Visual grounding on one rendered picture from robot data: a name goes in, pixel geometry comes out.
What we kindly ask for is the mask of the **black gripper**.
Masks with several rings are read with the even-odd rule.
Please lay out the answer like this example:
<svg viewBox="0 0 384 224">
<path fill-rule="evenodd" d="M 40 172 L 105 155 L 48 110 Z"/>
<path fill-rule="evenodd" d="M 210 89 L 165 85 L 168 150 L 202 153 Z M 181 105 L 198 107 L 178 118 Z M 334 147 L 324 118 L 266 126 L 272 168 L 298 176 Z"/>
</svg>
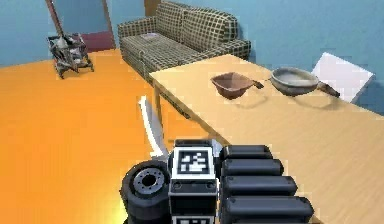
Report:
<svg viewBox="0 0 384 224">
<path fill-rule="evenodd" d="M 120 189 L 127 213 L 123 224 L 170 224 L 169 184 L 165 162 L 148 160 L 134 165 Z"/>
</svg>

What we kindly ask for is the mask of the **light wooden dining table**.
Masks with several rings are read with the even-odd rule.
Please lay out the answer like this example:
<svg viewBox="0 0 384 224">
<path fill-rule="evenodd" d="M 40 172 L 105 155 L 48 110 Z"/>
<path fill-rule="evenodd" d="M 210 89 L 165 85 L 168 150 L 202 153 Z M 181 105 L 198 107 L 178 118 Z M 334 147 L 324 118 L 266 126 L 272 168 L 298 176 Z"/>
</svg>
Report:
<svg viewBox="0 0 384 224">
<path fill-rule="evenodd" d="M 228 100 L 211 82 L 228 72 L 264 87 Z M 271 85 L 268 69 L 233 55 L 151 76 L 221 144 L 269 146 L 321 224 L 384 224 L 384 116 L 321 91 L 284 96 Z"/>
</svg>

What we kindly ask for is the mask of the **white chair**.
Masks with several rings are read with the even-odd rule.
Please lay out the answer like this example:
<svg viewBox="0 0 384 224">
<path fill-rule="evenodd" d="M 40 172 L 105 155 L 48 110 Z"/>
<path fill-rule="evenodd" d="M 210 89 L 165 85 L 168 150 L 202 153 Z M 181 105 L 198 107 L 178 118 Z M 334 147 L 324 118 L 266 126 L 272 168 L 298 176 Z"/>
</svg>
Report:
<svg viewBox="0 0 384 224">
<path fill-rule="evenodd" d="M 375 77 L 374 73 L 328 52 L 321 55 L 312 73 L 349 103 L 356 103 Z"/>
<path fill-rule="evenodd" d="M 146 96 L 141 96 L 138 104 L 147 139 L 152 148 L 150 156 L 152 159 L 166 160 L 168 158 L 168 150 L 164 143 L 163 128 L 157 114 Z"/>
</svg>

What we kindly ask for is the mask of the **checked olive sofa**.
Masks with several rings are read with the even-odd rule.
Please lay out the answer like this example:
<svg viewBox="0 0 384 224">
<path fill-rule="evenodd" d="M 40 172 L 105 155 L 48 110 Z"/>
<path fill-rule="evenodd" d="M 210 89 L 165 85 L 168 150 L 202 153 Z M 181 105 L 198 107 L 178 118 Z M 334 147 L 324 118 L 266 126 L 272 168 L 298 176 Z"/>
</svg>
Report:
<svg viewBox="0 0 384 224">
<path fill-rule="evenodd" d="M 251 42 L 238 37 L 235 16 L 217 9 L 164 1 L 153 16 L 117 25 L 122 59 L 147 82 L 155 71 L 232 54 L 248 59 Z M 158 33 L 144 40 L 141 34 Z"/>
</svg>

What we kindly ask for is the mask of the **dark metal rack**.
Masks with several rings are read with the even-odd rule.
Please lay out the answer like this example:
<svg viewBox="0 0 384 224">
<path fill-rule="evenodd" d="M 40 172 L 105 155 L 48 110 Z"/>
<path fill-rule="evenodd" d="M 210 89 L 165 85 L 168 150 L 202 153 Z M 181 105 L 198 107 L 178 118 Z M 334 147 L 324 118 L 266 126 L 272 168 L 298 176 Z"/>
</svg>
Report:
<svg viewBox="0 0 384 224">
<path fill-rule="evenodd" d="M 93 62 L 88 56 L 87 46 L 80 33 L 50 36 L 47 42 L 54 60 L 54 68 L 61 79 L 68 70 L 78 73 L 80 68 L 90 68 L 94 71 Z"/>
</svg>

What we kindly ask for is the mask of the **brown framed doorway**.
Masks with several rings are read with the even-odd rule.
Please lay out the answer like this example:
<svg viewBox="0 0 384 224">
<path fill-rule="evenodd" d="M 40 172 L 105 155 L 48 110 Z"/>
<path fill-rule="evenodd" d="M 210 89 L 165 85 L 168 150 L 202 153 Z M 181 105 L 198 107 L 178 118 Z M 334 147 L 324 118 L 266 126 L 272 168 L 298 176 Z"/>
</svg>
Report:
<svg viewBox="0 0 384 224">
<path fill-rule="evenodd" d="M 106 0 L 45 0 L 58 33 L 80 33 L 89 52 L 115 49 Z"/>
</svg>

